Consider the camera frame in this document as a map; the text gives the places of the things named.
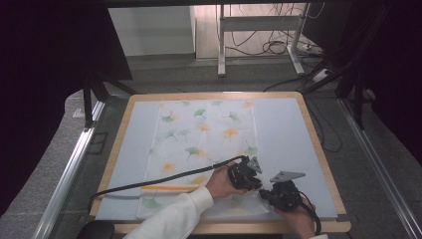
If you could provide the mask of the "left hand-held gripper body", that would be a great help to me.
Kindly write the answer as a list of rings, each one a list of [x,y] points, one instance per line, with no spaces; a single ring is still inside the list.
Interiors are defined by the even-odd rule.
[[[256,156],[243,156],[240,163],[235,163],[228,169],[229,179],[236,189],[250,190],[249,181],[257,178],[258,173],[262,173],[262,169]]]

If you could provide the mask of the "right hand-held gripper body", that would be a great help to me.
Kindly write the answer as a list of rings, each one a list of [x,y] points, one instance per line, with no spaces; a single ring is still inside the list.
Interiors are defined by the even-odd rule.
[[[292,211],[302,202],[300,192],[294,179],[304,177],[303,172],[280,171],[270,179],[273,188],[269,192],[269,203],[282,211]]]

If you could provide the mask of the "white mesh leaf-print laundry bag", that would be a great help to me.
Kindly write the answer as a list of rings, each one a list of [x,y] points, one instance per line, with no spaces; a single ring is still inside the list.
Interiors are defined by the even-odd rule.
[[[245,155],[258,156],[253,102],[173,101],[159,104],[144,179],[164,178]],[[206,184],[212,171],[183,176],[141,189],[136,217],[146,219],[181,192]],[[257,190],[217,199],[205,210],[210,220],[254,217],[269,212]]]

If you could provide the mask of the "person's left hand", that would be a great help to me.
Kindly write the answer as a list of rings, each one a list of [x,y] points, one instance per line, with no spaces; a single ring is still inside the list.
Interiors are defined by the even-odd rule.
[[[224,166],[215,169],[205,184],[205,187],[211,194],[213,199],[226,198],[230,195],[243,195],[247,192],[246,189],[236,189],[232,184],[228,176],[228,169],[233,165],[230,162]]]

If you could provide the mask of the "person's right hand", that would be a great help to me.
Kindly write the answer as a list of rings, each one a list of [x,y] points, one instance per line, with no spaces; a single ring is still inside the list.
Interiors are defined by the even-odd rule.
[[[285,212],[276,208],[275,212],[285,218],[288,225],[300,239],[312,239],[316,236],[314,220],[302,207],[298,206],[291,212]]]

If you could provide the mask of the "light blue table mat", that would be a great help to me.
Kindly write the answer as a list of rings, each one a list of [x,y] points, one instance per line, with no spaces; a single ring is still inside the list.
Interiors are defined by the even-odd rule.
[[[270,179],[282,171],[303,172],[296,187],[316,206],[321,219],[337,212],[319,165],[317,153],[298,101],[257,99],[253,102],[258,137],[259,178],[266,189]],[[130,112],[116,165],[109,183],[111,192],[101,203],[97,217],[108,220],[141,220],[136,217],[141,189],[183,176],[210,171],[210,165],[146,181],[144,175],[155,131],[159,104],[173,101],[137,102]]]

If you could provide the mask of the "black metal stand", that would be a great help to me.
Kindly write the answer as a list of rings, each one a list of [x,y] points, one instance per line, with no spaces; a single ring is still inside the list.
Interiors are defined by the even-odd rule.
[[[130,88],[124,83],[104,74],[96,73],[90,69],[87,69],[83,87],[85,130],[92,128],[94,125],[92,95],[95,95],[97,100],[102,103],[108,100],[109,93],[106,89],[105,83],[109,83],[112,86],[124,91],[125,93],[131,96],[138,95],[138,91]]]
[[[391,6],[391,1],[376,0],[373,10],[363,19],[358,29],[352,34],[351,39],[339,49],[340,51],[348,51],[344,63],[319,82],[303,89],[303,94],[311,94],[339,79],[334,94],[339,99],[346,99],[351,92],[354,92],[352,118],[360,129],[364,129],[362,123],[364,80],[361,76],[364,59],[369,55],[369,48],[385,21]]]

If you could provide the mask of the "white plug adapter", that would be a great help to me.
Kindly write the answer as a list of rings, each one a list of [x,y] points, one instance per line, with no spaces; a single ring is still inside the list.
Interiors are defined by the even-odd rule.
[[[320,70],[313,78],[313,81],[315,83],[320,82],[321,80],[323,80],[325,77],[329,76],[331,74],[331,70],[329,69],[322,69]]]

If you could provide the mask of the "white power strip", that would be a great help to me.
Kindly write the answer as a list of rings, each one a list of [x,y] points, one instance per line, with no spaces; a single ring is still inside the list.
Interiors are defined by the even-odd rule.
[[[323,55],[324,50],[320,48],[319,46],[314,46],[311,44],[303,44],[299,43],[297,45],[297,51],[300,54],[307,54],[307,55]]]

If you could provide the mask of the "white cabinet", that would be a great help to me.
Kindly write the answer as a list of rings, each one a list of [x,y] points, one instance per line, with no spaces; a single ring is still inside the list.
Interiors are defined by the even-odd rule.
[[[126,56],[196,52],[191,6],[109,8],[108,12]]]

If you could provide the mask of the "aluminium floor rail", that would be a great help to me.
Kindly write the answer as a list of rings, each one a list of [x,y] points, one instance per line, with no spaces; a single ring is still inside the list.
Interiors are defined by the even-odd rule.
[[[82,131],[70,156],[70,159],[62,173],[62,176],[54,190],[54,193],[31,239],[48,239],[50,237],[54,225],[69,194],[73,181],[76,177],[79,166],[81,165],[82,159],[86,153],[88,145],[94,135],[94,131],[105,105],[105,103],[96,102],[94,108],[91,110],[91,114],[93,115],[92,125],[91,127],[88,127]]]
[[[409,204],[405,201],[402,193],[399,191],[392,177],[387,172],[380,156],[375,150],[372,142],[368,138],[364,129],[361,129],[353,117],[353,110],[349,102],[344,99],[339,99],[340,105],[357,141],[359,142],[366,158],[368,159],[372,170],[377,176],[380,184],[388,197],[393,209],[395,210],[399,220],[406,230],[409,239],[422,239],[422,227],[419,225],[413,211]]]

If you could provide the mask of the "white metal desk frame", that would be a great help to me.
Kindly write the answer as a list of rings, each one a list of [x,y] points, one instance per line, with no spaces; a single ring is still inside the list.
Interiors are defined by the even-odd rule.
[[[247,31],[293,31],[295,33],[293,40],[287,44],[286,48],[297,74],[299,76],[303,76],[305,74],[305,70],[297,54],[297,46],[299,38],[302,34],[303,26],[306,22],[309,3],[305,4],[303,11],[298,16],[277,15],[226,17],[224,14],[224,9],[225,7],[221,5],[217,26],[217,31],[219,34],[217,74],[219,77],[224,77],[226,75],[225,33]]]

